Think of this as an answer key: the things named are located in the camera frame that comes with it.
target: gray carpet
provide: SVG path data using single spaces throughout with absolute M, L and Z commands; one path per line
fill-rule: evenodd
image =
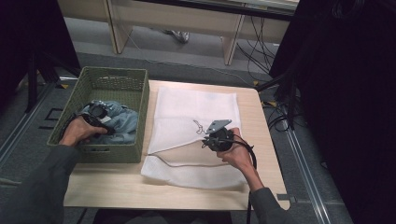
M 149 63 L 142 60 L 122 59 L 108 56 L 99 56 L 91 54 L 78 54 L 79 61 L 82 66 L 110 66 L 110 67 L 131 67 L 148 69 L 149 78 L 179 82 L 193 82 L 213 85 L 248 87 L 251 85 L 253 78 L 247 72 L 222 70 L 235 76 L 226 75 L 212 69 L 196 68 L 187 65 L 168 65 L 162 63 Z M 40 129 L 40 127 L 51 127 L 55 125 L 55 121 L 45 120 L 46 116 L 52 108 L 63 108 L 73 86 L 66 90 L 54 89 L 51 95 L 46 99 L 45 103 L 38 112 L 32 125 L 27 130 L 22 140 L 18 143 L 13 153 L 9 156 L 7 162 L 0 168 L 0 177 L 9 178 L 16 181 L 22 181 L 28 176 L 40 162 L 44 160 L 49 152 L 45 147 L 51 130 Z M 272 99 L 275 89 L 270 89 L 261 93 L 261 98 L 265 101 Z M 21 91 L 19 95 L 12 101 L 9 110 L 2 113 L 0 120 L 2 125 L 7 126 L 0 132 L 1 143 L 7 137 L 7 134 L 15 126 L 18 118 L 22 116 L 22 110 L 25 107 L 26 94 Z M 272 112 L 272 109 L 264 110 L 266 117 Z M 299 124 L 304 124 L 304 120 L 299 118 Z M 332 182 L 330 174 L 320 165 L 320 153 L 312 139 L 309 128 L 296 125 L 296 133 L 299 137 L 300 144 L 304 151 L 305 158 L 309 164 L 313 177 L 318 185 L 319 192 L 323 197 L 332 223 L 352 223 L 345 206 L 342 203 L 338 191 Z M 285 133 L 271 130 L 271 135 L 276 147 L 276 153 L 281 166 L 282 175 L 289 196 L 293 199 L 289 212 L 299 223 L 318 223 L 316 214 L 309 201 L 308 194 L 305 189 L 304 181 L 301 178 L 296 160 L 290 150 L 289 141 Z M 9 198 L 14 188 L 1 187 L 0 191 L 0 208 Z M 82 213 L 82 208 L 66 208 L 64 223 L 77 223 Z M 88 209 L 82 223 L 92 223 L 95 209 Z M 233 223 L 245 223 L 245 212 L 232 212 Z M 253 218 L 251 223 L 257 223 L 257 219 Z

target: hand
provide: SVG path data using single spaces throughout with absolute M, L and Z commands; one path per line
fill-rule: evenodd
M 107 133 L 107 130 L 105 128 L 93 127 L 82 116 L 78 116 L 70 122 L 59 145 L 74 147 L 82 140 L 88 141 L 88 138 L 96 133 Z
M 233 131 L 233 134 L 235 134 L 233 140 L 243 142 L 238 128 L 233 128 L 231 131 Z M 251 158 L 247 149 L 239 144 L 234 143 L 229 150 L 217 152 L 217 156 L 222 158 L 222 161 L 227 161 L 231 164 L 231 166 L 242 171 L 242 173 L 246 169 L 253 168 L 253 163 L 251 162 Z

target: storage bin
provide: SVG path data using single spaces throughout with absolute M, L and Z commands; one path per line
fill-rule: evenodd
M 73 113 L 92 100 L 117 101 L 138 113 L 136 136 L 129 145 L 78 145 L 82 163 L 137 163 L 141 161 L 149 103 L 149 75 L 144 69 L 84 67 L 48 146 L 60 141 L 62 127 Z

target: white cloth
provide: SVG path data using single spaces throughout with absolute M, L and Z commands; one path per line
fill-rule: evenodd
M 213 120 L 231 119 L 241 128 L 236 94 L 160 88 L 148 156 L 141 174 L 187 188 L 235 187 L 246 180 L 201 140 Z

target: person's left hand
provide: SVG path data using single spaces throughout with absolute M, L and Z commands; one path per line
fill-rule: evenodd
M 70 122 L 59 145 L 74 147 L 82 140 L 88 141 L 88 138 L 96 133 L 107 133 L 107 130 L 105 128 L 93 127 L 82 116 L 79 116 Z

